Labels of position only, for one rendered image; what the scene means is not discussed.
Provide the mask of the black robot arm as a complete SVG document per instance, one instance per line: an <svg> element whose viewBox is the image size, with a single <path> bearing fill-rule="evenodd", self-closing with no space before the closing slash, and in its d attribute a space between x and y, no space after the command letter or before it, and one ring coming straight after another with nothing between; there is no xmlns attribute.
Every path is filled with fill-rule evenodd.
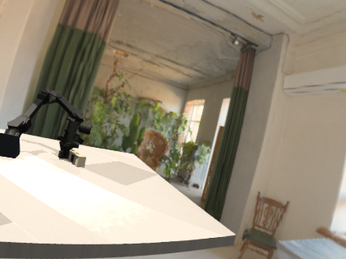
<svg viewBox="0 0 346 259"><path fill-rule="evenodd" d="M50 99L50 94L55 97L55 99ZM43 104L46 103L54 103L57 102L68 114L69 117L66 119L69 120L67 124L67 128L76 131L79 127L79 132L83 132L85 134L90 133L92 124L85 123L83 112L81 110L75 109L60 93L56 93L54 90L49 90L46 88L41 89L41 91L37 95L37 99L35 102L26 110L24 115L18 116L17 118L11 120L7 123L8 129L5 130L5 134L20 136L24 132L28 132L28 129L32 126L31 119L38 112L38 110L42 107Z"/></svg>

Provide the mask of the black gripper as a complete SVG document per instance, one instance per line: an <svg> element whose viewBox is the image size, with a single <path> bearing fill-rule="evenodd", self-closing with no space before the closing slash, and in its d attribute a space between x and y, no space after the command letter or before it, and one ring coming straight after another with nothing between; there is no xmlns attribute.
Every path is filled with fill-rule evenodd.
<svg viewBox="0 0 346 259"><path fill-rule="evenodd" d="M58 136L57 140L59 141L59 148L63 150L63 156L66 157L72 148L79 148L79 144L74 142L74 137L77 134L76 131L71 129L64 129L64 136Z"/></svg>

